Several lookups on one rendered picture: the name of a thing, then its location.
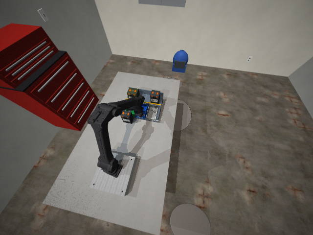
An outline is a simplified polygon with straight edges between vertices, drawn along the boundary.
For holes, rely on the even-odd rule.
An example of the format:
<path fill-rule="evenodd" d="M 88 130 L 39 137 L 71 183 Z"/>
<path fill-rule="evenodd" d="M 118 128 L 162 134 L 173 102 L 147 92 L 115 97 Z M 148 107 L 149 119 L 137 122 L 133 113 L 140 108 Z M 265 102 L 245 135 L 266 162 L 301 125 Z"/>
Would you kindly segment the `blue bin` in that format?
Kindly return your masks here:
<path fill-rule="evenodd" d="M 136 116 L 136 118 L 143 118 L 143 119 L 145 119 L 145 117 L 147 115 L 147 110 L 148 110 L 149 105 L 148 104 L 142 104 L 141 107 L 144 107 L 143 114 L 145 114 L 145 116 L 142 116 L 142 117 Z"/>

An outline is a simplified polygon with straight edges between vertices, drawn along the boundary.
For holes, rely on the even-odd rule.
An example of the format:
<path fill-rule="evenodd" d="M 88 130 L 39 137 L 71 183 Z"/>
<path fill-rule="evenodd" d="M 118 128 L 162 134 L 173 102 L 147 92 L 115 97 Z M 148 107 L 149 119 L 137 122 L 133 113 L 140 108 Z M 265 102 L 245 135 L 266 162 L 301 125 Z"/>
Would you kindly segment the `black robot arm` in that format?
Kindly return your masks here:
<path fill-rule="evenodd" d="M 118 164 L 118 160 L 113 157 L 109 132 L 108 122 L 122 114 L 122 111 L 129 110 L 138 114 L 137 110 L 141 109 L 145 98 L 142 95 L 139 97 L 132 96 L 129 99 L 125 99 L 118 102 L 101 103 L 96 106 L 96 109 L 87 119 L 88 124 L 94 130 L 97 140 L 100 156 L 98 157 L 97 166 L 102 168 L 103 172 L 117 178 L 122 167 Z"/>

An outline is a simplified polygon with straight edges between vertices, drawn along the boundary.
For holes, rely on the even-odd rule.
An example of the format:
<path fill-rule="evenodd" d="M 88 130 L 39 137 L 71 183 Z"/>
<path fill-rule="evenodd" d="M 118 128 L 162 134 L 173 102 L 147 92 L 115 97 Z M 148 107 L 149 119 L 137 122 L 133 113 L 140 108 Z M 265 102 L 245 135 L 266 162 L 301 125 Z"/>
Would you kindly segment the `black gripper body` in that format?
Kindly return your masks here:
<path fill-rule="evenodd" d="M 142 117 L 142 114 L 143 114 L 143 109 L 144 107 L 141 107 L 140 110 L 137 110 L 138 111 L 138 114 L 134 114 L 135 116 L 139 116 L 139 117 Z"/>

